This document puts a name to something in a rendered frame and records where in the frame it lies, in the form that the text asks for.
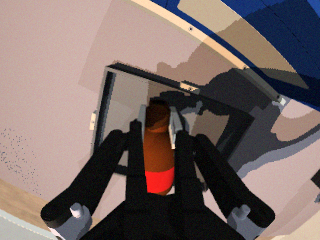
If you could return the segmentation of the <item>brown bottle with red label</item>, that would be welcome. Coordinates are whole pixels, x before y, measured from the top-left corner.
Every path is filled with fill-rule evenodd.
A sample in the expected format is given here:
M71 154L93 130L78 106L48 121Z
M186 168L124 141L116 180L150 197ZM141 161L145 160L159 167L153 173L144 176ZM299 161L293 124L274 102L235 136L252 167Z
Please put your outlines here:
M144 165L148 192L167 195L174 181L174 149L169 122L171 109L164 100L150 100L146 107L144 132Z

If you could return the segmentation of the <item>blue divided crate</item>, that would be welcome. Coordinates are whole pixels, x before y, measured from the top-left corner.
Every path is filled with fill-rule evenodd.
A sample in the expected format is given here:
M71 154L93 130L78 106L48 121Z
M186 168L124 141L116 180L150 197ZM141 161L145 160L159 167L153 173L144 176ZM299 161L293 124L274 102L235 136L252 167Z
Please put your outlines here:
M320 0L150 0L320 112Z

